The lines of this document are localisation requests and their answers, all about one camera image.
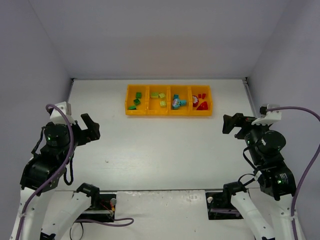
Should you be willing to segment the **teal lego brick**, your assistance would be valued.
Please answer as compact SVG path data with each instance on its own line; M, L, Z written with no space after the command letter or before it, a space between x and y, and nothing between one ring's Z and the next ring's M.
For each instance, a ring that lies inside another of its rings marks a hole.
M180 100L180 105L181 106L186 106L187 105L187 101L186 100Z

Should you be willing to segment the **red round lego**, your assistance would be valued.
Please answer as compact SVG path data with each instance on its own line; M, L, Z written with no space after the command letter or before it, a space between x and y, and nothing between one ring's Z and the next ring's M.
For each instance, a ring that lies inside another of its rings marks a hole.
M207 111L208 109L203 109L201 104L197 107L197 111Z

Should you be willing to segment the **blue flower lego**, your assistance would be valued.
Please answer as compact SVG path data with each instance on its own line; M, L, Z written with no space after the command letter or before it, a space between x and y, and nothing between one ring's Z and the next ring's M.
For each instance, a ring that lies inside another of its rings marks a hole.
M179 98L173 99L171 106L172 106L173 110L178 110L180 108L180 106L181 106L180 99Z

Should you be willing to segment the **red flower lego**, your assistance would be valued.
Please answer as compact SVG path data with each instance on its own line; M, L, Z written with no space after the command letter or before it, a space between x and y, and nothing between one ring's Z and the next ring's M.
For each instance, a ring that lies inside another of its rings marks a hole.
M199 99L196 95L192 96L192 104L193 106L197 106L199 104Z

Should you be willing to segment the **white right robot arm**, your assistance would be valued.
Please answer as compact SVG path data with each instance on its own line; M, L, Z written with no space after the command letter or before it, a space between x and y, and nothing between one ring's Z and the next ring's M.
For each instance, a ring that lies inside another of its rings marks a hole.
M245 140L244 151L251 156L246 161L253 169L252 180L259 184L261 192L267 196L272 225L267 223L255 206L244 183L236 181L223 186L227 203L239 211L257 240L305 239L293 204L298 190L296 181L281 154L286 139L281 133L270 129L272 124L281 119L279 111L267 112L259 118L242 113L223 116L223 134L229 134L235 127L240 129L234 137Z

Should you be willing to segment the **green curved lego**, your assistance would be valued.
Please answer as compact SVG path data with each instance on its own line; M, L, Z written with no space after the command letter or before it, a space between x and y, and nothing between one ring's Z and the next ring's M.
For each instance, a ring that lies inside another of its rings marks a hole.
M128 107L128 110L136 110L136 109L137 109L137 107L135 105L132 105L132 106Z

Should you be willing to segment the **yellow-green lego brick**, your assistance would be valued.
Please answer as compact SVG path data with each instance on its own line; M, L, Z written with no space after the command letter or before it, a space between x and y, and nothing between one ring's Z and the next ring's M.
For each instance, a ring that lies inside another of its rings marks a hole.
M160 93L160 94L158 95L158 97L159 97L160 99L164 99L164 98L166 97L166 95L162 92L162 93Z

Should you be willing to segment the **dark green lego brick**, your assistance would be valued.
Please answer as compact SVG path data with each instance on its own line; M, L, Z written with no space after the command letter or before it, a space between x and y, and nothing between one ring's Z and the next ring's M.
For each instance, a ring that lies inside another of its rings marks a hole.
M141 99L142 98L142 93L141 92L137 92L136 93L136 98L137 99Z

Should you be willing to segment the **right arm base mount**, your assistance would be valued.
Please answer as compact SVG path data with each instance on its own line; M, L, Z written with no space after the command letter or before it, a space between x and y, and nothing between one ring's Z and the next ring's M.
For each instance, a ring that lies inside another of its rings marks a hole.
M231 204L225 190L215 189L205 191L207 216L210 221L241 220L243 216Z

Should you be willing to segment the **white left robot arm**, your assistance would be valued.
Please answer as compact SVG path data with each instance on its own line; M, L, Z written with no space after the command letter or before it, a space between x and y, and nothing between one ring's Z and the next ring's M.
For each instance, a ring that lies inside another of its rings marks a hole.
M40 139L46 143L39 153L36 152L37 145L33 148L32 158L23 170L20 204L10 236L12 240L60 240L86 209L97 205L100 189L83 183L70 202L47 225L43 224L60 178L67 185L72 183L67 180L67 173L71 173L72 168L67 166L73 163L76 147L100 138L99 124L87 113L81 118L86 129L81 129L70 115L54 111L50 122L42 127Z

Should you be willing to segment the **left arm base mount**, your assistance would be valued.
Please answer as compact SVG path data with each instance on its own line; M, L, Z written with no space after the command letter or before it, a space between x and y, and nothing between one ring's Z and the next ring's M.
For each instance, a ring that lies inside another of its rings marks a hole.
M89 183L82 183L72 197L78 193L84 194L91 200L90 206L77 217L77 220L84 220L85 223L88 223L89 220L102 223L114 222L115 210L113 210L111 200L116 199L115 193L101 193L99 187Z

